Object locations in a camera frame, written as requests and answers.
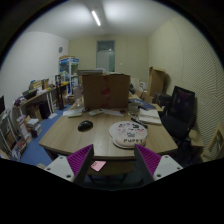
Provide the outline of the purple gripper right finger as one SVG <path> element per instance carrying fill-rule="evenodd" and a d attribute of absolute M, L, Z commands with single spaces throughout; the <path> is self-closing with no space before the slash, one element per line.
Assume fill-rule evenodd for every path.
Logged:
<path fill-rule="evenodd" d="M 159 155 L 141 145 L 135 145 L 134 154 L 143 176 L 143 183 L 149 184 L 182 169 L 169 155 Z"/>

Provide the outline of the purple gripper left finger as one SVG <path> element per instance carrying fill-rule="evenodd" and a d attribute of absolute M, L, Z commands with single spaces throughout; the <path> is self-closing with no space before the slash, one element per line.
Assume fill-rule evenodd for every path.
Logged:
<path fill-rule="evenodd" d="M 89 145 L 69 156 L 59 156 L 45 168 L 45 171 L 82 185 L 93 156 L 94 146 Z"/>

